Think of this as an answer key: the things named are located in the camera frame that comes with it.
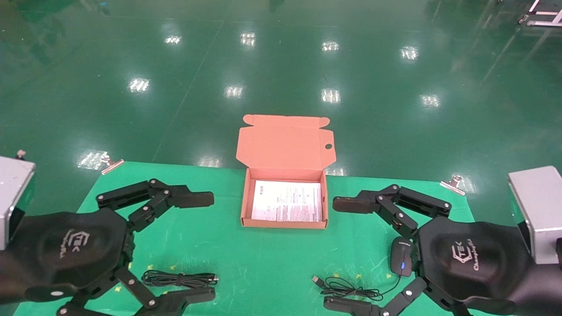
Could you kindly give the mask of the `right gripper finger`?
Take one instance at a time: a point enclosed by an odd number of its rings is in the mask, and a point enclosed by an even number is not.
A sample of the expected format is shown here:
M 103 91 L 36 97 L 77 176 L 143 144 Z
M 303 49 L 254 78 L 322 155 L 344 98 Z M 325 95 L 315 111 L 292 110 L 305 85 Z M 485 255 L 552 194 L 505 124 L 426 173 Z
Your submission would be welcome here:
M 466 314 L 466 278 L 464 277 L 416 277 L 396 294 L 385 306 L 372 302 L 382 300 L 391 290 L 354 287 L 339 277 L 324 280 L 324 307 L 352 316 L 399 316 L 420 295 L 425 294 L 440 308 L 454 316 Z
M 332 207 L 337 212 L 377 214 L 400 236 L 414 239 L 418 224 L 402 209 L 406 208 L 429 218 L 448 217 L 449 202 L 421 192 L 392 184 L 382 190 L 361 190 L 355 197 L 335 197 Z

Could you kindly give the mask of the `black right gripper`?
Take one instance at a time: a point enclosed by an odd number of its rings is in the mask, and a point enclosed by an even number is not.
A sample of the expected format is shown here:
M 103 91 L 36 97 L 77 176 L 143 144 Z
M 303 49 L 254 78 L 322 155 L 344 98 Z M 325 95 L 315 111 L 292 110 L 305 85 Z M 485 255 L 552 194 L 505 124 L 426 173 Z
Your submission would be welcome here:
M 517 228 L 430 220 L 416 234 L 416 275 L 440 308 L 455 315 L 559 316 L 558 264 L 536 264 Z

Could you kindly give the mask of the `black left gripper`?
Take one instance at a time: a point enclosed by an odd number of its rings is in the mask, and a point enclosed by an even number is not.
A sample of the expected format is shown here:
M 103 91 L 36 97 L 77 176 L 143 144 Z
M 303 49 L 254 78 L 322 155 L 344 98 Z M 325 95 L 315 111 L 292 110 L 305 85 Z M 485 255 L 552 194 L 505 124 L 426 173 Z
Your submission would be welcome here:
M 133 248 L 127 221 L 110 209 L 26 216 L 1 252 L 1 303 L 97 299 Z

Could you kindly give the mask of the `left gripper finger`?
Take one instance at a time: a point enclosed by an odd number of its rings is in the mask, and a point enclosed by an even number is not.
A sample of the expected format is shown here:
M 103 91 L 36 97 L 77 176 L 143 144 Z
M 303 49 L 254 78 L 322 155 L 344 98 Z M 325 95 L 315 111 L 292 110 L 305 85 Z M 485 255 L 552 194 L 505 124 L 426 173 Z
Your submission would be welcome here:
M 99 194 L 96 200 L 100 209 L 114 211 L 143 203 L 128 217 L 131 232 L 141 232 L 172 207 L 200 208 L 214 203 L 213 192 L 192 192 L 186 185 L 168 185 L 157 179 Z
M 58 285 L 68 285 L 73 290 L 72 299 L 58 310 L 59 316 L 102 316 L 102 312 L 89 310 L 86 303 L 93 298 L 85 287 L 79 288 L 77 280 L 88 279 L 90 285 L 104 283 L 113 277 L 122 283 L 127 290 L 141 303 L 137 316 L 181 316 L 186 308 L 195 303 L 210 302 L 216 294 L 213 288 L 199 288 L 172 291 L 156 297 L 138 278 L 128 269 L 116 269 L 105 276 L 77 274 L 73 272 L 58 272 Z

